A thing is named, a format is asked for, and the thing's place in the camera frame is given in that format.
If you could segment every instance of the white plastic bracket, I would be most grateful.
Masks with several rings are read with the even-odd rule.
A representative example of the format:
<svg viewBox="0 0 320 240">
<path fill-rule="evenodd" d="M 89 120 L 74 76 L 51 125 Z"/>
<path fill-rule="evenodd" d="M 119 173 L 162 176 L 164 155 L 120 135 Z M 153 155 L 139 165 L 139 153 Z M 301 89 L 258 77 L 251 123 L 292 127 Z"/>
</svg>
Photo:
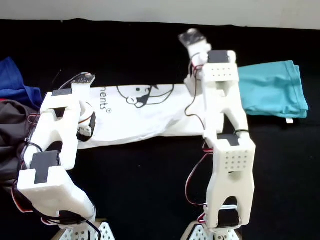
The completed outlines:
<svg viewBox="0 0 320 240">
<path fill-rule="evenodd" d="M 88 225 L 85 229 L 82 229 L 82 228 L 66 229 L 59 240 L 88 240 L 89 239 L 88 231 L 90 231 L 90 236 L 94 236 L 93 239 L 98 240 L 98 236 L 99 236 L 98 233 L 95 232 Z M 114 234 L 107 222 L 101 223 L 99 227 L 99 231 L 101 233 L 101 240 L 115 240 Z"/>
<path fill-rule="evenodd" d="M 233 229 L 219 229 L 210 232 L 202 224 L 197 224 L 188 240 L 240 240 L 236 231 Z"/>
</svg>

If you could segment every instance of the cable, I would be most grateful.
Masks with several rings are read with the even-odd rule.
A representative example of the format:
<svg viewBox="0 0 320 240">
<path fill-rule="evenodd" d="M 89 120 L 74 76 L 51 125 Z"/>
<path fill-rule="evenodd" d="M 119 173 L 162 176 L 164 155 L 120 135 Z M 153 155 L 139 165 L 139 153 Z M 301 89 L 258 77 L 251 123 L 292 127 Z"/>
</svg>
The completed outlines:
<svg viewBox="0 0 320 240">
<path fill-rule="evenodd" d="M 60 69 L 60 70 L 57 72 L 57 74 L 55 75 L 55 77 L 53 78 L 53 80 L 52 80 L 52 82 L 51 82 L 51 85 L 50 85 L 49 91 L 52 91 L 52 90 L 53 90 L 54 83 L 55 83 L 55 81 L 57 80 L 57 78 L 58 78 L 58 76 L 60 75 L 61 72 L 62 72 L 62 69 Z"/>
<path fill-rule="evenodd" d="M 208 156 L 208 155 L 212 155 L 213 153 L 212 152 L 207 152 L 202 158 L 201 160 L 194 166 L 193 170 L 191 171 L 191 173 L 189 174 L 186 182 L 185 182 L 185 186 L 184 186 L 184 195 L 185 195 L 185 198 L 186 200 L 192 204 L 192 205 L 196 205 L 196 206 L 206 206 L 207 204 L 205 203 L 194 203 L 192 201 L 190 201 L 189 197 L 188 197 L 188 185 L 189 185 L 189 182 L 192 178 L 192 176 L 194 175 L 195 171 L 197 170 L 198 166 L 202 163 L 202 161 Z"/>
<path fill-rule="evenodd" d="M 75 78 L 77 78 L 77 77 L 79 77 L 79 76 L 81 76 L 81 75 L 86 75 L 86 74 L 88 74 L 87 71 L 81 72 L 81 73 L 75 75 L 74 77 L 72 77 L 71 79 L 69 79 L 68 81 L 66 81 L 64 84 L 62 84 L 62 85 L 59 87 L 58 90 L 64 89 L 64 88 L 65 88 L 69 83 L 71 83 Z"/>
<path fill-rule="evenodd" d="M 205 124 L 204 124 L 204 122 L 202 121 L 202 119 L 197 115 L 197 114 L 187 114 L 187 110 L 192 106 L 192 104 L 194 104 L 194 102 L 195 102 L 195 100 L 196 100 L 196 97 L 197 97 L 197 88 L 198 88 L 198 82 L 197 82 L 197 73 L 198 73 L 198 70 L 199 69 L 196 69 L 195 70 L 195 76 L 194 76 L 194 79 L 195 79 L 195 87 L 194 87 L 194 97 L 193 97 L 193 100 L 192 100 L 192 102 L 184 109 L 184 114 L 187 116 L 187 117 L 197 117 L 199 120 L 200 120 L 200 122 L 201 122 L 201 125 L 202 125 L 202 127 L 203 127 L 203 130 L 206 130 L 206 127 L 205 127 Z"/>
<path fill-rule="evenodd" d="M 204 220 L 204 217 L 205 217 L 205 213 L 202 213 L 200 216 L 198 216 L 198 218 L 196 219 L 198 223 L 200 224 L 205 224 L 206 223 L 206 220 Z"/>
<path fill-rule="evenodd" d="M 101 232 L 100 230 L 89 220 L 86 221 L 86 223 L 91 226 L 97 233 L 98 233 L 98 240 L 101 240 Z"/>
<path fill-rule="evenodd" d="M 206 139 L 203 139 L 202 150 L 205 153 L 213 153 L 214 152 L 214 148 L 205 147 L 205 145 L 206 145 Z"/>
</svg>

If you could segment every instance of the red wire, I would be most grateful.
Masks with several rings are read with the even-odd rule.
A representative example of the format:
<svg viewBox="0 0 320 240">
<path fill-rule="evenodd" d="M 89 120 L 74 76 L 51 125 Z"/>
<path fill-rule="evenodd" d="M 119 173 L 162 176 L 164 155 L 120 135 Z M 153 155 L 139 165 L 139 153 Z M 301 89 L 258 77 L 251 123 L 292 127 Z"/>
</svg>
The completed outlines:
<svg viewBox="0 0 320 240">
<path fill-rule="evenodd" d="M 195 171 L 197 170 L 198 166 L 202 163 L 202 161 L 208 156 L 208 155 L 212 155 L 213 153 L 212 152 L 207 152 L 202 158 L 201 160 L 194 166 L 193 170 L 191 171 L 190 175 L 188 176 L 186 182 L 185 182 L 185 186 L 184 186 L 184 195 L 185 195 L 185 198 L 186 200 L 192 204 L 192 205 L 195 205 L 195 206 L 203 206 L 203 205 L 206 205 L 205 203 L 194 203 L 192 202 L 189 197 L 188 197 L 188 185 L 189 185 L 189 182 L 192 178 L 192 176 L 194 175 Z"/>
<path fill-rule="evenodd" d="M 205 223 L 206 223 L 206 220 L 204 220 L 205 215 L 206 215 L 205 213 L 202 213 L 202 214 L 197 218 L 198 223 L 200 223 L 200 224 L 205 224 Z"/>
</svg>

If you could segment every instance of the black tablecloth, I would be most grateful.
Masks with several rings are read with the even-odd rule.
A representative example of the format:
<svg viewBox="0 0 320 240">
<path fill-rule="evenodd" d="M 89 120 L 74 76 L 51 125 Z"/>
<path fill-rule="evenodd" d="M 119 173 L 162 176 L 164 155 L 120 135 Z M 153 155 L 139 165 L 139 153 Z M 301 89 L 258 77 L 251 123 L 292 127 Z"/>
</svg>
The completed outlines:
<svg viewBox="0 0 320 240">
<path fill-rule="evenodd" d="M 0 21 L 0 59 L 11 56 L 26 85 L 45 93 L 79 72 L 96 74 L 93 87 L 182 83 L 188 53 L 182 24 L 70 21 Z M 300 66 L 307 119 L 286 125 L 276 117 L 249 116 L 256 144 L 255 194 L 243 239 L 319 239 L 320 31 L 196 26 L 212 47 L 234 50 L 241 66 L 293 60 Z M 79 150 L 69 173 L 107 218 L 117 240 L 180 239 L 202 212 L 185 200 L 185 181 L 203 155 L 202 138 L 157 137 L 127 145 Z M 204 201 L 212 172 L 206 160 L 190 183 Z M 56 227 L 22 214 L 1 191 L 1 229 L 18 239 L 50 239 Z"/>
</svg>

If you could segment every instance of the printed logo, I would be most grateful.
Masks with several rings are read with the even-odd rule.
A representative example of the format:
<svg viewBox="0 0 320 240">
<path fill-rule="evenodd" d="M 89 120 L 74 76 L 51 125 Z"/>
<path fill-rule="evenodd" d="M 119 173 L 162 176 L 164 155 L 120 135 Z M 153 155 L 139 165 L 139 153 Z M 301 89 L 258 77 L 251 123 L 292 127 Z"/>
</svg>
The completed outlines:
<svg viewBox="0 0 320 240">
<path fill-rule="evenodd" d="M 116 88 L 128 104 L 140 109 L 145 105 L 161 104 L 166 101 L 174 90 L 174 84 L 117 86 Z"/>
</svg>

